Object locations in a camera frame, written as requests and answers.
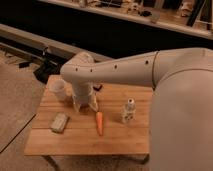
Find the wooden tabletop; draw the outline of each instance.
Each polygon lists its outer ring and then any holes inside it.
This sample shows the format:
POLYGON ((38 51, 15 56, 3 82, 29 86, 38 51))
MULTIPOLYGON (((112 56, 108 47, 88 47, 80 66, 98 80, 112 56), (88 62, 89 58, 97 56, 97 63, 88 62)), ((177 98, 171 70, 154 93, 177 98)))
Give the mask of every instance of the wooden tabletop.
MULTIPOLYGON (((104 114, 103 136, 96 129, 95 112, 90 109, 76 113, 72 103, 57 101, 48 85, 60 79, 52 75, 33 121, 25 146, 25 155, 97 155, 97 154, 148 154, 149 106, 152 89, 138 86, 103 84, 97 92, 99 110, 104 114), (123 106, 128 98, 134 98, 136 113, 128 123, 121 122, 123 106), (50 130, 50 124, 58 112, 71 117, 63 134, 50 130)), ((71 95, 71 85, 67 83, 71 95)))

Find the carrot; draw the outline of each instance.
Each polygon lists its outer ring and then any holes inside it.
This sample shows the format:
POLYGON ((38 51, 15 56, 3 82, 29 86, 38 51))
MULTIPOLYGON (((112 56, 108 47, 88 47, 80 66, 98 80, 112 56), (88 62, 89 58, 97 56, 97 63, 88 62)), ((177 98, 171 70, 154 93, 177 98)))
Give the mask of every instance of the carrot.
POLYGON ((101 112, 96 113, 96 122, 97 122, 98 134, 102 136, 103 135, 103 113, 101 112))

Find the paper cup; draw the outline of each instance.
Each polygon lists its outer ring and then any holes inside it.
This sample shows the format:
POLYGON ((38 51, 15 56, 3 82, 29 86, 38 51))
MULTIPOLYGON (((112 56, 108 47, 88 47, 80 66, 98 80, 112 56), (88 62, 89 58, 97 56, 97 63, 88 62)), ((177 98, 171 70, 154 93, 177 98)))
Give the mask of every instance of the paper cup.
POLYGON ((55 94, 59 101, 65 101, 67 99, 65 81, 56 80, 49 86, 49 90, 55 94))

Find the floor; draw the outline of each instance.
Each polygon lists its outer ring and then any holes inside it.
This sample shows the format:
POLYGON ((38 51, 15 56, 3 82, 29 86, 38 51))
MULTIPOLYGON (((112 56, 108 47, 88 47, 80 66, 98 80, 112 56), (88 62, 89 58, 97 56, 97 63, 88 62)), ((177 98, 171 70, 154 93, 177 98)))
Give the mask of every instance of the floor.
MULTIPOLYGON (((45 85, 36 80, 31 64, 18 68, 23 59, 0 51, 0 170, 52 171, 40 156, 24 156, 24 146, 45 85)), ((143 159, 144 156, 126 156, 143 159)), ((125 156, 55 156, 64 171, 148 171, 125 156)))

